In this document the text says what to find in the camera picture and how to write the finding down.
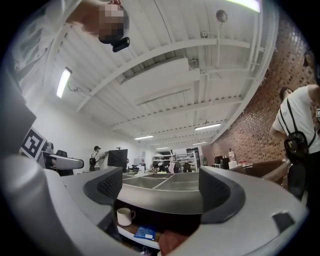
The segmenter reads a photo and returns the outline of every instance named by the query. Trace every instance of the brick wall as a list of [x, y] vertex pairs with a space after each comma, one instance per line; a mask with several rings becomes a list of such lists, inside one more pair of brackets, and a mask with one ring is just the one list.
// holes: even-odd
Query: brick wall
[[208, 165], [214, 163], [214, 156], [228, 155], [229, 148], [234, 150], [238, 161], [248, 163], [285, 157], [283, 142], [269, 136], [281, 104], [279, 90], [284, 86], [295, 90], [314, 84], [315, 80], [311, 68], [303, 67], [306, 42], [298, 28], [283, 13], [280, 14], [275, 47], [265, 80], [244, 113], [213, 144], [202, 147]]

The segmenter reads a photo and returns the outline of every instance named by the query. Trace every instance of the ceiling light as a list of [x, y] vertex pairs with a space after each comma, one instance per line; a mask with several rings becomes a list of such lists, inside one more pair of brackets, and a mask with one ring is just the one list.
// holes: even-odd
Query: ceiling light
[[135, 140], [143, 140], [143, 139], [148, 139], [148, 138], [153, 138], [152, 135], [144, 136], [144, 137], [139, 137], [139, 138], [134, 138]]
[[206, 141], [203, 142], [197, 142], [197, 143], [193, 143], [192, 145], [198, 145], [198, 144], [202, 144], [202, 143], [207, 143]]
[[64, 93], [65, 87], [67, 85], [67, 82], [68, 82], [71, 74], [72, 74], [72, 71], [69, 68], [65, 67], [62, 74], [61, 74], [61, 77], [60, 77], [58, 89], [56, 90], [56, 95], [59, 98], [62, 97], [62, 94]]
[[220, 125], [221, 125], [221, 123], [216, 123], [216, 124], [212, 124], [212, 125], [197, 127], [197, 128], [195, 128], [194, 130], [195, 130], [195, 131], [199, 131], [199, 130], [202, 130], [202, 129], [217, 127], [217, 126], [220, 126]]
[[260, 3], [257, 0], [226, 0], [226, 1], [248, 7], [249, 9], [260, 13]]

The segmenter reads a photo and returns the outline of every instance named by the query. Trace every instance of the black bag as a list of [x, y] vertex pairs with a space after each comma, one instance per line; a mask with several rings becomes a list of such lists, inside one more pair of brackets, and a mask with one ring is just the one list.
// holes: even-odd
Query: black bag
[[96, 165], [96, 156], [97, 156], [98, 152], [95, 154], [94, 157], [92, 157], [92, 154], [91, 154], [91, 158], [89, 159], [89, 164], [90, 166], [95, 166]]
[[[291, 110], [291, 106], [289, 103], [289, 99], [286, 99], [286, 103], [288, 105], [288, 109], [293, 121], [293, 126], [294, 126], [294, 132], [290, 132], [288, 129], [288, 126], [285, 122], [285, 119], [282, 115], [282, 111], [281, 111], [281, 107], [280, 107], [280, 115], [282, 118], [282, 121], [285, 125], [286, 131], [288, 133], [288, 138], [284, 141], [284, 148], [285, 148], [285, 152], [286, 152], [286, 156], [288, 157], [288, 159], [293, 163], [293, 164], [298, 164], [298, 163], [302, 163], [306, 157], [309, 154], [309, 148], [312, 145], [312, 143], [314, 142], [315, 138], [316, 138], [316, 131], [314, 131], [314, 135], [312, 140], [310, 141], [310, 143], [308, 144], [307, 138], [305, 136], [305, 134], [302, 131], [299, 131], [294, 119], [294, 115], [292, 114], [292, 110]], [[283, 129], [284, 132], [285, 129], [282, 126], [280, 119], [278, 117], [279, 123]]]

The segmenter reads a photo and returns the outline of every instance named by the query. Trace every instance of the white mug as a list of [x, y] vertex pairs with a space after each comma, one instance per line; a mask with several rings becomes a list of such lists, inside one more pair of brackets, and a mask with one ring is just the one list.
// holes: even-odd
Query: white mug
[[120, 208], [116, 211], [116, 216], [121, 226], [129, 226], [136, 217], [136, 212], [128, 208]]

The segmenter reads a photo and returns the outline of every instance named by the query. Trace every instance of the white ceiling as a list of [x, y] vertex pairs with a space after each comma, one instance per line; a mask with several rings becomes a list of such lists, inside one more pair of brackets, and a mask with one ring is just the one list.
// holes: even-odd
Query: white ceiling
[[[130, 47], [64, 27], [49, 60], [50, 85], [65, 67], [71, 109], [125, 137], [153, 135], [152, 148], [216, 140], [244, 110], [269, 66], [278, 30], [272, 6], [257, 13], [225, 0], [121, 0], [130, 16]], [[220, 23], [216, 12], [228, 19]], [[195, 132], [195, 127], [221, 123]]]

